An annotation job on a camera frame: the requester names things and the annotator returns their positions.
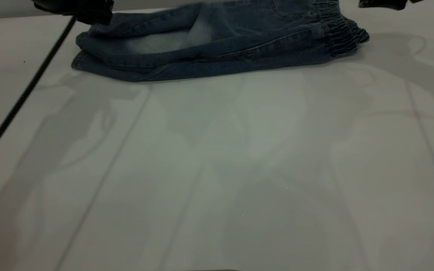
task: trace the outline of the white table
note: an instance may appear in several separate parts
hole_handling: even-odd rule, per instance
[[[434,1],[326,65],[131,84],[71,32],[0,141],[0,271],[434,271]],[[68,18],[0,19],[0,122]]]

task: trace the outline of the jeans seam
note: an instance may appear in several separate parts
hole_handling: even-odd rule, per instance
[[[264,47],[264,46],[269,45],[269,44],[271,44],[271,43],[275,43],[276,41],[283,40],[284,38],[288,38],[288,37],[290,37],[290,36],[293,36],[293,35],[296,35],[296,34],[299,34],[299,33],[303,33],[303,32],[305,32],[305,31],[310,31],[310,30],[313,30],[313,29],[318,29],[318,28],[320,28],[320,27],[321,27],[321,25],[319,25],[319,26],[315,26],[315,27],[312,27],[312,28],[309,28],[309,29],[303,29],[303,30],[300,30],[300,31],[297,31],[297,32],[294,32],[294,33],[288,34],[288,35],[286,35],[286,36],[282,36],[282,37],[280,37],[280,38],[276,38],[275,40],[268,41],[268,42],[266,42],[266,43],[263,43],[263,44],[257,45],[257,46],[252,47],[252,48],[247,48],[247,49],[244,49],[244,50],[241,50],[241,51],[237,51],[237,52],[233,52],[233,53],[226,53],[226,54],[224,54],[224,55],[212,56],[212,57],[210,57],[209,59],[217,59],[217,58],[222,58],[222,57],[231,56],[231,55],[234,55],[234,56],[235,56],[235,55],[241,55],[241,54],[245,54],[245,53],[250,53],[250,52],[255,51],[255,50],[257,50],[257,49],[259,49],[259,48],[261,48],[261,47]]]
[[[306,12],[303,12],[299,15],[297,15],[297,14],[296,15],[284,14],[279,10],[279,7],[277,6],[276,0],[269,0],[269,3],[270,3],[270,6],[272,7],[272,11],[281,18],[302,18],[306,14]]]
[[[127,32],[133,31],[134,29],[136,29],[136,28],[138,28],[138,27],[140,27],[140,26],[143,26],[143,25],[145,25],[145,24],[147,24],[147,23],[149,23],[149,22],[152,22],[152,21],[154,21],[154,20],[156,20],[156,19],[160,19],[160,18],[162,18],[162,17],[164,17],[164,16],[167,16],[167,15],[173,15],[173,14],[175,14],[176,12],[182,11],[183,9],[186,9],[186,8],[188,8],[188,7],[187,7],[187,6],[186,6],[186,7],[181,7],[181,8],[175,9],[175,10],[173,10],[173,11],[171,11],[171,12],[168,12],[168,13],[162,14],[162,15],[160,15],[160,16],[158,16],[158,17],[152,18],[152,19],[150,19],[150,20],[148,20],[148,21],[145,21],[145,22],[143,22],[143,23],[141,23],[141,24],[139,24],[139,25],[137,25],[137,26],[132,26],[131,28],[126,29],[126,30],[120,32],[120,33],[118,34],[118,36],[122,36],[123,34],[126,34]]]

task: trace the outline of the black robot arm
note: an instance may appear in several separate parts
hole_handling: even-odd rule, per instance
[[[85,24],[109,24],[113,0],[32,0],[37,9],[53,14],[76,16]]]

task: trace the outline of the jeans pocket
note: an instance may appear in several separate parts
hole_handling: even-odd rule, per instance
[[[314,12],[315,0],[269,0],[272,11],[282,18],[300,18]]]

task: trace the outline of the denim jeans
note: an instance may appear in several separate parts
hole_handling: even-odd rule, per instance
[[[115,14],[77,37],[72,67],[124,81],[196,78],[322,63],[369,35],[338,0],[243,0]]]

